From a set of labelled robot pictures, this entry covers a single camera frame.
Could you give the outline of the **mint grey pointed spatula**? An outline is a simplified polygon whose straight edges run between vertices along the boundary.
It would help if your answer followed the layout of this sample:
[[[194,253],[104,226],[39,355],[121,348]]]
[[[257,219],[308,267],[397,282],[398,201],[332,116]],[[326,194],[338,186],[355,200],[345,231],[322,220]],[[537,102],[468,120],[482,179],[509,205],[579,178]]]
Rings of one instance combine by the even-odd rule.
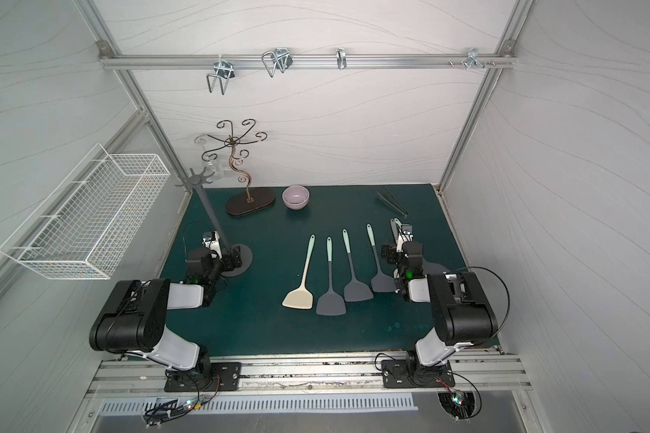
[[[394,220],[399,220],[397,218],[390,220],[391,229],[395,237],[395,244],[399,245],[399,243],[397,243],[397,229],[395,228]],[[412,279],[426,274],[447,274],[447,272],[450,271],[439,263],[427,261],[424,258],[423,246],[417,241],[413,240],[413,242],[406,243],[409,265],[406,267],[397,266],[397,275],[408,275],[408,279]]]

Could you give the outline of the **mint cream utensil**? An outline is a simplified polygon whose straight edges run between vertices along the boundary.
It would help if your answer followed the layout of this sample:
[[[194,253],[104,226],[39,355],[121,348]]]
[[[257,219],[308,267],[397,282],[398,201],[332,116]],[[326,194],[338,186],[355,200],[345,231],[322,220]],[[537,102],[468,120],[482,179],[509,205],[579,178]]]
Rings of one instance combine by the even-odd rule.
[[[285,295],[285,298],[283,299],[282,302],[282,306],[285,308],[294,309],[294,310],[310,310],[312,308],[313,295],[306,288],[306,280],[307,280],[308,270],[310,267],[310,262],[312,259],[312,251],[314,249],[315,241],[316,241],[316,236],[311,235],[309,238],[300,285],[296,289],[290,290],[290,292],[288,292]]]

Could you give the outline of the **grey utensil rack stand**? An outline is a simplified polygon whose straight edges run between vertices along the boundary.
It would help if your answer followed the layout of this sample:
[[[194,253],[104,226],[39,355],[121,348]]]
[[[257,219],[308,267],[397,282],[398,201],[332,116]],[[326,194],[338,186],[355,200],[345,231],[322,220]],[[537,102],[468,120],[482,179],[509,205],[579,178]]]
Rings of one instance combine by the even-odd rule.
[[[182,186],[188,187],[189,189],[193,189],[200,197],[200,201],[206,213],[208,214],[209,219],[211,220],[213,228],[220,235],[220,243],[222,249],[231,247],[231,245],[240,246],[243,265],[240,268],[238,268],[238,270],[236,271],[225,271],[222,274],[224,277],[229,277],[229,278],[237,277],[241,274],[244,274],[253,263],[253,252],[247,245],[233,244],[231,243],[231,241],[228,240],[222,226],[220,225],[220,221],[218,220],[217,214],[211,205],[209,196],[203,187],[203,185],[206,182],[209,182],[209,176],[206,174],[206,171],[207,169],[203,168],[202,171],[196,173],[195,171],[193,171],[193,168],[191,168],[190,175],[182,175],[181,177]]]

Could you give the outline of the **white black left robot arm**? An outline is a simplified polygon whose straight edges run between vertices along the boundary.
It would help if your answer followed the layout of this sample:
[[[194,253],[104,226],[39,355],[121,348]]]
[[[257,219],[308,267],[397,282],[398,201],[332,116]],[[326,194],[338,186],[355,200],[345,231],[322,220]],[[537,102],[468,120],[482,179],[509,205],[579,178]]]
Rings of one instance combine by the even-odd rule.
[[[220,373],[211,365],[207,348],[171,331],[167,312],[206,308],[220,278],[245,272],[252,261],[253,252],[245,245],[222,252],[200,247],[186,254],[186,283],[119,281],[92,325],[90,347],[142,357],[197,382],[215,379]]]

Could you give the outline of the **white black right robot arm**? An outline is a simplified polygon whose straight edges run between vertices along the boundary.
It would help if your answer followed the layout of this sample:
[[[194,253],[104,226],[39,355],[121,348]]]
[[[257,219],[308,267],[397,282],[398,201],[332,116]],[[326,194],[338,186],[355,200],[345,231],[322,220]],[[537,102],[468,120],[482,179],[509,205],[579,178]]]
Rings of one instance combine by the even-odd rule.
[[[498,318],[474,272],[434,274],[425,268],[424,248],[415,241],[383,245],[381,256],[395,265],[396,291],[406,301],[431,306],[431,330],[407,353],[412,372],[444,369],[453,355],[496,337]]]

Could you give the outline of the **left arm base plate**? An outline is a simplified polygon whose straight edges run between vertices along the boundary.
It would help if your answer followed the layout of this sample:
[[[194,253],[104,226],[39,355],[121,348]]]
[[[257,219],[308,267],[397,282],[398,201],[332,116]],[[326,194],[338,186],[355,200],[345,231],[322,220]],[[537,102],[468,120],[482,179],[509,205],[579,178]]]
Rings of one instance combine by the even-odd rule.
[[[238,389],[242,364],[238,362],[199,364],[189,371],[166,371],[166,393],[234,392]]]

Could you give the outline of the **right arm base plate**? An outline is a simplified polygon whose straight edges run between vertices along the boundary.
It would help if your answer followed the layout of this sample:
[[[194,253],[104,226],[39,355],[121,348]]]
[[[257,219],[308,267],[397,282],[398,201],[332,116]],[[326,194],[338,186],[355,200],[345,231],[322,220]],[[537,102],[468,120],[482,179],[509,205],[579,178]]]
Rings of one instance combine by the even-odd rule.
[[[406,360],[386,359],[380,363],[383,385],[387,389],[453,388],[451,366],[421,366]]]

